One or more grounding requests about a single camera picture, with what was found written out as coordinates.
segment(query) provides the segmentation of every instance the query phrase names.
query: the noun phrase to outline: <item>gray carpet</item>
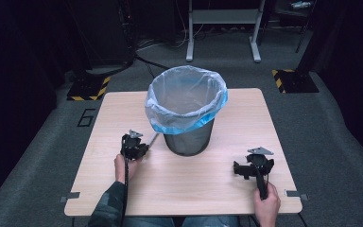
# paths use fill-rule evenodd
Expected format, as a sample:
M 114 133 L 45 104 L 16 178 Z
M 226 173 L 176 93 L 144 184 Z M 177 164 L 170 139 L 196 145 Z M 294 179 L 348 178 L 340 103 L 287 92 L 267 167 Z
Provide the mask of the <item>gray carpet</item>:
M 363 226 L 363 148 L 346 129 L 334 98 L 315 73 L 311 77 L 320 89 L 315 94 L 280 94 L 271 74 L 272 69 L 297 67 L 309 37 L 296 54 L 297 33 L 269 30 L 260 46 L 261 63 L 253 62 L 248 34 L 241 32 L 196 41 L 190 63 L 185 61 L 186 44 L 156 45 L 138 55 L 167 67 L 191 64 L 217 71 L 229 88 L 261 89 L 297 188 L 310 198 L 302 202 L 308 226 Z M 155 75 L 163 72 L 151 68 Z M 136 61 L 112 76 L 107 92 L 146 91 L 151 81 L 146 65 Z M 77 124 L 87 108 L 95 109 L 89 114 L 96 117 L 101 104 L 66 101 L 71 85 L 58 89 L 58 108 L 1 187 L 0 226 L 71 226 L 59 199 L 71 190 L 93 128 Z M 76 218 L 75 225 L 87 220 Z M 247 217 L 241 223 L 250 226 Z M 277 226 L 303 223 L 297 215 L 280 215 Z

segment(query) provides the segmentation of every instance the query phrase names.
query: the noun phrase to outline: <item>table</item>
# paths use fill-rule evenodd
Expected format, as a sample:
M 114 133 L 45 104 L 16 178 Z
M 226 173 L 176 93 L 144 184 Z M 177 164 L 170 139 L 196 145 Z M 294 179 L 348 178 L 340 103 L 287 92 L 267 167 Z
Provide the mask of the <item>table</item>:
M 261 0 L 258 9 L 205 9 L 193 10 L 193 0 L 189 0 L 188 10 L 188 47 L 187 61 L 193 60 L 194 37 L 193 24 L 255 24 L 254 32 L 250 37 L 252 56 L 255 62 L 261 62 L 257 36 L 264 11 L 265 0 Z
M 253 214 L 255 178 L 233 174 L 233 161 L 244 165 L 248 148 L 267 148 L 275 161 L 269 180 L 282 201 L 281 214 L 302 210 L 267 104 L 259 89 L 229 89 L 227 104 L 216 115 L 211 140 L 202 153 L 184 157 L 170 151 L 158 136 L 129 184 L 127 216 L 190 216 Z M 107 93 L 74 181 L 64 213 L 90 216 L 102 193 L 114 181 L 113 158 L 121 137 L 130 129 L 142 133 L 142 143 L 154 134 L 145 115 L 147 92 Z

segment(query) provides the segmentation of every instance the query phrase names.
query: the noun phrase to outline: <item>jeans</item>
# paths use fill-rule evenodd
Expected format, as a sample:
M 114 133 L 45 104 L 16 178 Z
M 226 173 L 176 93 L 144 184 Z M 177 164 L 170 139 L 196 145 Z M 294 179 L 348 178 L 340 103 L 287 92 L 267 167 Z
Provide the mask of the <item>jeans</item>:
M 125 217 L 124 227 L 175 227 L 168 217 Z M 187 217 L 182 227 L 238 227 L 238 216 Z

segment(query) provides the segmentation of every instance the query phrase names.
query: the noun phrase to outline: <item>person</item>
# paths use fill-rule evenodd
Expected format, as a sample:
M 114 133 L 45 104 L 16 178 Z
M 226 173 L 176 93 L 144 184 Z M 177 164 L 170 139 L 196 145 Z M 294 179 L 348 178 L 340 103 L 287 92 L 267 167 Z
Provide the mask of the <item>person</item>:
M 129 161 L 129 179 L 134 176 L 142 159 Z M 122 225 L 123 199 L 125 192 L 125 160 L 123 155 L 118 154 L 114 159 L 115 182 L 104 192 L 95 207 L 89 221 L 88 227 L 120 227 Z M 254 211 L 261 227 L 274 227 L 281 205 L 276 187 L 268 182 L 268 197 L 260 199 L 258 188 L 254 191 Z M 125 217 L 124 227 L 145 226 L 145 227 L 174 227 L 172 218 L 166 217 Z M 238 226 L 237 216 L 202 216 L 187 217 L 184 226 Z

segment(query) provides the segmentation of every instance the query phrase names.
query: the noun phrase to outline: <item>person's left hand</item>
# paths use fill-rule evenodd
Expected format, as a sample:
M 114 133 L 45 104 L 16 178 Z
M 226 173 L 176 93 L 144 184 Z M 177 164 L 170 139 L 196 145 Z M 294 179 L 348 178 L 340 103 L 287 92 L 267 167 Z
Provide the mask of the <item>person's left hand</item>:
M 114 176 L 117 182 L 125 183 L 125 158 L 122 154 L 116 155 L 116 158 L 114 161 Z M 137 171 L 138 165 L 143 161 L 143 158 L 140 158 L 138 160 L 129 160 L 128 166 L 129 166 L 129 180 L 134 176 L 134 173 Z

